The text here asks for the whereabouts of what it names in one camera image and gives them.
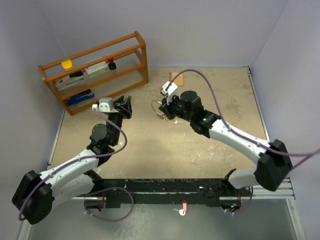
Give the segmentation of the plain silver key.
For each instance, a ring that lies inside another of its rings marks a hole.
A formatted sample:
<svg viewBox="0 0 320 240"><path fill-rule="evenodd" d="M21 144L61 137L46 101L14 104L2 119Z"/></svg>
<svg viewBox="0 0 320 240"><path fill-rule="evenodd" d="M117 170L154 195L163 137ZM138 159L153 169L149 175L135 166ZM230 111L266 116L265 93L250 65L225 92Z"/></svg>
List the plain silver key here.
<svg viewBox="0 0 320 240"><path fill-rule="evenodd" d="M183 123L183 121L174 119L174 120L173 120L173 123L174 123L174 124L179 124L179 123Z"/></svg>

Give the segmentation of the large silver keyring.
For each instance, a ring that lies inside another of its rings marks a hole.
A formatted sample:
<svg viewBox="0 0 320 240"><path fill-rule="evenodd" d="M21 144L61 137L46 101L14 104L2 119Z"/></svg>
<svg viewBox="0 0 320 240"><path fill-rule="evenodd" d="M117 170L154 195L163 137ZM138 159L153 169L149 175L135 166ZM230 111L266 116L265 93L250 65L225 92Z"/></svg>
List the large silver keyring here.
<svg viewBox="0 0 320 240"><path fill-rule="evenodd" d="M157 118L159 118L160 120L165 120L166 122L169 121L168 117L165 116L165 114L163 112L161 112L159 110L159 106L161 105L162 103L158 100L152 100L151 103L150 103L150 106L152 108L152 110L155 112L155 115Z"/></svg>

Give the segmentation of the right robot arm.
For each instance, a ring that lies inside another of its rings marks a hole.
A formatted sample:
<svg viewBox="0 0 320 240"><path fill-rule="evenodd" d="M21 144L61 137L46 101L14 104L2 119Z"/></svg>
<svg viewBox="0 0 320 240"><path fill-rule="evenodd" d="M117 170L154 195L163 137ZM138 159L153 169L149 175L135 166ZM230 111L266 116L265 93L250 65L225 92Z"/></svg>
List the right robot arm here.
<svg viewBox="0 0 320 240"><path fill-rule="evenodd" d="M180 96L165 96L159 110L169 119L188 121L199 135L228 145L249 158L255 168L232 169L222 183L222 190L228 196L235 195L241 188L260 185L268 191L276 191L292 170L290 157L276 154L287 152L285 144L276 139L268 142L243 131L233 133L231 125L222 117L204 109L201 98L195 91L184 91Z"/></svg>

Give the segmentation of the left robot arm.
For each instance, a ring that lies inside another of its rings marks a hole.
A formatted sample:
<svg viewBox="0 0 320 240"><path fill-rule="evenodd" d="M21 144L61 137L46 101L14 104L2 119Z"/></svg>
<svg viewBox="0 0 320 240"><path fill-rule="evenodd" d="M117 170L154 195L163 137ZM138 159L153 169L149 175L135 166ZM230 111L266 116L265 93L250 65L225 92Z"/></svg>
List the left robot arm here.
<svg viewBox="0 0 320 240"><path fill-rule="evenodd" d="M78 155L52 169L40 173L31 170L21 179L11 202L18 209L18 220L35 225L61 203L82 194L98 196L103 191L101 181L94 179L94 169L106 163L112 155L124 119L132 117L131 96L116 100L104 97L92 105L92 111L105 123L96 124L89 137L89 145Z"/></svg>

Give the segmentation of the tan spiral notebook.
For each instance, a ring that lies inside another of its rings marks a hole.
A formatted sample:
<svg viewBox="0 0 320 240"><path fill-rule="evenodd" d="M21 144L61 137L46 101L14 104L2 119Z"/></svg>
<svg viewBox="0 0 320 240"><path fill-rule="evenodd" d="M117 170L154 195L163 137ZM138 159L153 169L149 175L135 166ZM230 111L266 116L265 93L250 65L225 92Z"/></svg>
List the tan spiral notebook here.
<svg viewBox="0 0 320 240"><path fill-rule="evenodd" d="M184 86L184 74L179 72L171 72L169 74L169 80L174 79L173 83L175 83L178 87Z"/></svg>

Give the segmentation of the blue stapler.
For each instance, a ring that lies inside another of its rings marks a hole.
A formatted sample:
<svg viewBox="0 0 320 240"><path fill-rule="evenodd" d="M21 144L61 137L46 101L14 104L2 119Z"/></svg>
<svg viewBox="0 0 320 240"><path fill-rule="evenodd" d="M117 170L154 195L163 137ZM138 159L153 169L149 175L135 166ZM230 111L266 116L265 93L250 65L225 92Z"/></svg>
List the blue stapler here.
<svg viewBox="0 0 320 240"><path fill-rule="evenodd" d="M77 94L75 94L75 95L73 95L71 97L68 97L67 98L67 104L69 106L75 105L75 104L81 103L83 101L92 99L94 96L95 96L95 94L92 92L92 90L91 89L87 89L87 90L82 91L80 93L77 93Z"/></svg>

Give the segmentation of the red black stamp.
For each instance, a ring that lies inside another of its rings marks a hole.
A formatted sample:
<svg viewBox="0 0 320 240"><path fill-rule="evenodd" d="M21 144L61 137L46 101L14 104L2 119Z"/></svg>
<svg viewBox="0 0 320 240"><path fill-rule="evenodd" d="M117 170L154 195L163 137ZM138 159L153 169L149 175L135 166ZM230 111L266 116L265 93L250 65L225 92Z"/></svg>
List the red black stamp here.
<svg viewBox="0 0 320 240"><path fill-rule="evenodd" d="M115 70L117 68L113 58L108 59L107 62L108 62L108 68L111 71L113 71L113 70Z"/></svg>

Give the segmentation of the white cardboard box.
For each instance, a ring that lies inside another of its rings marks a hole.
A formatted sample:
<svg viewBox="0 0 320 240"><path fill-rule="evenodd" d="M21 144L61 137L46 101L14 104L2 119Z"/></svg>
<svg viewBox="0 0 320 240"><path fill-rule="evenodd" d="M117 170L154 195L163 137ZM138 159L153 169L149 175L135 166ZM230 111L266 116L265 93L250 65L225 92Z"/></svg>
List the white cardboard box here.
<svg viewBox="0 0 320 240"><path fill-rule="evenodd" d="M109 70L109 67L105 61L99 62L97 64L91 65L85 68L85 72L89 78L97 77L101 74L104 74Z"/></svg>

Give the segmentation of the orange wooden shelf rack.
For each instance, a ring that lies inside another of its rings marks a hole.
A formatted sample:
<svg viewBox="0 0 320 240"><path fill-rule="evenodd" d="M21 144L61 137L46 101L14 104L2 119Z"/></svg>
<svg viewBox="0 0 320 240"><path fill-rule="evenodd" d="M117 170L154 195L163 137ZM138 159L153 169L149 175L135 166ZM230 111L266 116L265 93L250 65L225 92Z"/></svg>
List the orange wooden shelf rack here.
<svg viewBox="0 0 320 240"><path fill-rule="evenodd" d="M55 83L70 76L81 76L86 73L85 68L114 59L115 70L108 70L79 86L59 91ZM71 60L74 68L65 71L61 62ZM115 40L103 43L68 57L56 60L46 65L38 66L43 82L59 100L69 115L77 114L88 109L95 101L104 97L116 97L136 87L148 83L147 49L144 38L138 31ZM68 105L67 98L91 89L94 97L74 105Z"/></svg>

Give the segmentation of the white black stapler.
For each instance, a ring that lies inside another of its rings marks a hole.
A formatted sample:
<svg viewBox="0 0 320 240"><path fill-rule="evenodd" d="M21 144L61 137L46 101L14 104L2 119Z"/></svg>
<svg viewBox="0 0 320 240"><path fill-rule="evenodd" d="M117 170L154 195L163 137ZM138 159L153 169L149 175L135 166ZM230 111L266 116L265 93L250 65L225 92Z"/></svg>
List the white black stapler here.
<svg viewBox="0 0 320 240"><path fill-rule="evenodd" d="M76 76L70 77L68 75L62 78L61 80L57 81L55 83L55 87L59 91L63 91L72 87L80 86L84 84L87 80L88 80L88 74L86 72L83 72L81 76L77 73Z"/></svg>

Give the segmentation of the yellow lidded jar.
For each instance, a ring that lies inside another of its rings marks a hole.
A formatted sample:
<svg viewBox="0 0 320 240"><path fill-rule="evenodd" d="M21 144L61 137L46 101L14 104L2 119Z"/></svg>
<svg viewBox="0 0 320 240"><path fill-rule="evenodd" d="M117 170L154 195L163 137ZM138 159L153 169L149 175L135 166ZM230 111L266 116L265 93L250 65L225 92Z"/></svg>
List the yellow lidded jar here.
<svg viewBox="0 0 320 240"><path fill-rule="evenodd" d="M66 59L62 61L61 66L66 72L74 68L73 62L70 59Z"/></svg>

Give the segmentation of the red tag key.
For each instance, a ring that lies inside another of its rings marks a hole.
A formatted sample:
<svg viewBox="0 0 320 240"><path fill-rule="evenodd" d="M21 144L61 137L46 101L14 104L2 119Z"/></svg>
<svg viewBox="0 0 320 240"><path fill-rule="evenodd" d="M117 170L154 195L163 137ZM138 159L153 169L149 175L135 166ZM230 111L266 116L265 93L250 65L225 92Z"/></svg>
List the red tag key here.
<svg viewBox="0 0 320 240"><path fill-rule="evenodd" d="M180 216L185 216L186 213L188 212L188 202L186 200L183 200L181 204L181 208L180 209L173 208L173 210L179 213Z"/></svg>

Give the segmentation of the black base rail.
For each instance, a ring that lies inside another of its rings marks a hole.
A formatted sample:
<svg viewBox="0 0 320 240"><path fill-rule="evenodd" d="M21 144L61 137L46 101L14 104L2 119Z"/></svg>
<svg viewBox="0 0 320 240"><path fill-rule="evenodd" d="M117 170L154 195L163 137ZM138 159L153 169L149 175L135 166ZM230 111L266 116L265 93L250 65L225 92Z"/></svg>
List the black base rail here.
<svg viewBox="0 0 320 240"><path fill-rule="evenodd" d="M234 188L224 178L189 178L189 179L107 179L95 171L85 173L93 183L93 189L82 196L103 195L106 191L106 208L119 208L122 204L130 204L130 196L135 204L147 205L181 205L186 201L189 205L205 205L207 207L223 207L238 209L242 205L241 198L249 197L250 187Z"/></svg>

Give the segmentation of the aluminium frame rail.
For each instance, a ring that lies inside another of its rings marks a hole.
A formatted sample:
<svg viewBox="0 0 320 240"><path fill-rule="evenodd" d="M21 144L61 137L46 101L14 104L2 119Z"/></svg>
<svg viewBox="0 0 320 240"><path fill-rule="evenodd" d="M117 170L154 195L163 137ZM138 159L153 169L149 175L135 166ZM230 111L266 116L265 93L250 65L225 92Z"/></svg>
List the aluminium frame rail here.
<svg viewBox="0 0 320 240"><path fill-rule="evenodd" d="M253 199L295 199L295 193L290 178L284 179L276 191L269 191L260 185L253 187Z"/></svg>

